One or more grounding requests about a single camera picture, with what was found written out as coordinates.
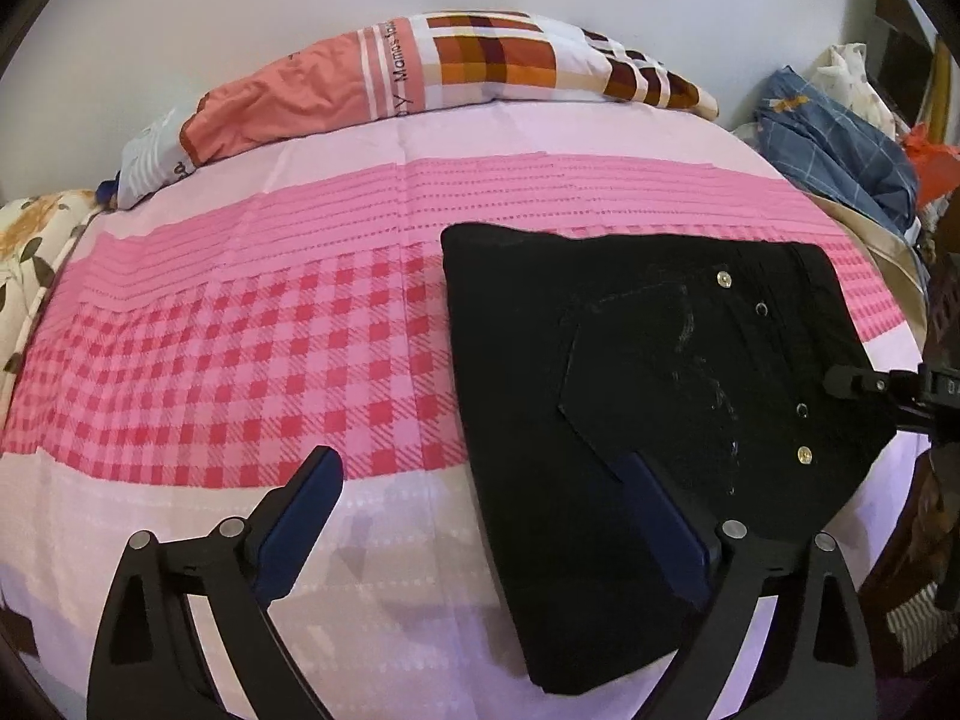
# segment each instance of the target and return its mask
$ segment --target pink bedsheet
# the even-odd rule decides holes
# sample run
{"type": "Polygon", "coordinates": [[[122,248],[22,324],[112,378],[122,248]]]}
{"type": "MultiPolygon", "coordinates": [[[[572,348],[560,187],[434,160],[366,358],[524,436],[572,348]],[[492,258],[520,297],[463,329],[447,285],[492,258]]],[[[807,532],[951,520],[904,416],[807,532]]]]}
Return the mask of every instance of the pink bedsheet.
{"type": "MultiPolygon", "coordinates": [[[[814,242],[875,365],[915,367],[919,353],[845,233],[727,133],[639,106],[545,108],[268,146],[94,221],[32,341],[0,461],[0,589],[32,616],[55,676],[83,691],[133,530],[203,533],[325,443],[351,481],[272,611],[339,718],[632,716],[664,664],[563,699],[517,662],[464,465],[440,230],[814,242]]],[[[897,436],[832,526],[858,581],[921,448],[897,436]]],[[[717,712],[742,698],[761,612],[717,712]]],[[[224,694],[242,708],[235,686],[224,694]]]]}

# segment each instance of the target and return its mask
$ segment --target dark blue cloth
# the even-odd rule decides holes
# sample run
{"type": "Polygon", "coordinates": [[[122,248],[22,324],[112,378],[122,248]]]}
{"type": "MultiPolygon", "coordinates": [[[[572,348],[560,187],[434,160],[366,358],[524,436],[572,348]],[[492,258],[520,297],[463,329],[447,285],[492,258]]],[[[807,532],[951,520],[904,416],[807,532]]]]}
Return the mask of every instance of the dark blue cloth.
{"type": "Polygon", "coordinates": [[[917,215],[917,172],[899,143],[790,68],[767,81],[755,110],[758,149],[805,191],[903,235],[917,215]]]}

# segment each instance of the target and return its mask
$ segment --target black jeans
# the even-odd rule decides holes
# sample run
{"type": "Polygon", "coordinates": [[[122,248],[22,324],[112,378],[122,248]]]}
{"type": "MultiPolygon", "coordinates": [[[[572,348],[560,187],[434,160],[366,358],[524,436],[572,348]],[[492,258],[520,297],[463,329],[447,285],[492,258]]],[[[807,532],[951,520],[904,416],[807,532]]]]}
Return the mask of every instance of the black jeans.
{"type": "Polygon", "coordinates": [[[870,367],[812,245],[443,231],[460,415],[530,678],[580,693],[676,648],[690,613],[601,459],[656,458],[719,520],[822,528],[894,435],[823,390],[870,367]]]}

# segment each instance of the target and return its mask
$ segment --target bed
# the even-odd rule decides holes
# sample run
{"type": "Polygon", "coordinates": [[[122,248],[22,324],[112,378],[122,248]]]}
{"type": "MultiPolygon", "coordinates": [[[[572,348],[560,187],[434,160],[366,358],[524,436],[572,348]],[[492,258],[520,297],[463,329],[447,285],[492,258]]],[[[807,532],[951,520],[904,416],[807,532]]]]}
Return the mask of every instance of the bed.
{"type": "MultiPolygon", "coordinates": [[[[874,366],[920,362],[847,234],[688,113],[496,101],[216,162],[90,221],[19,375],[0,461],[0,589],[32,621],[50,675],[85,693],[132,532],[206,533],[331,445],[343,496],[271,615],[335,716],[632,716],[667,659],[575,697],[526,677],[451,375],[439,234],[463,220],[812,242],[874,366]]],[[[829,526],[858,584],[924,448],[897,435],[829,526]]],[[[739,706],[772,608],[758,606],[713,716],[739,706]]],[[[248,714],[208,609],[195,615],[227,707],[248,714]]]]}

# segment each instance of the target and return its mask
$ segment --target pink checkered pattern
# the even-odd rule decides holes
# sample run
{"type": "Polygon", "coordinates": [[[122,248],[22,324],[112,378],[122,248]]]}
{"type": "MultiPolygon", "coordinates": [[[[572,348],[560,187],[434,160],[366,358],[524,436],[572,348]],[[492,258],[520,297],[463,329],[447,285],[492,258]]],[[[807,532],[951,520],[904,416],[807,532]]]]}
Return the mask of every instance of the pink checkered pattern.
{"type": "Polygon", "coordinates": [[[43,447],[91,476],[207,488],[280,484],[322,443],[341,451],[350,478],[462,463],[438,237],[464,218],[580,237],[816,242],[837,269],[861,338],[902,322],[872,266],[785,182],[649,163],[554,159],[551,182],[539,157],[424,160],[245,200],[232,206],[234,228],[216,212],[142,239],[104,235],[68,265],[54,293],[3,450],[43,447]],[[357,190],[371,175],[386,196],[402,187],[405,207],[397,199],[395,213],[371,210],[357,190]],[[685,207],[679,188],[690,184],[695,201],[685,207]],[[517,196],[522,202],[510,201],[517,196]],[[771,206],[785,209],[781,218],[771,206]],[[273,227],[251,223],[267,213],[273,227]],[[91,278],[121,243],[129,252],[150,250],[160,236],[201,241],[206,225],[229,245],[226,253],[179,251],[190,286],[177,289],[160,266],[166,286],[147,266],[115,271],[109,284],[91,278]],[[283,247],[293,253],[280,266],[283,247]],[[191,263],[204,264],[203,279],[191,263]],[[244,266],[251,274],[238,275],[244,266]]]}

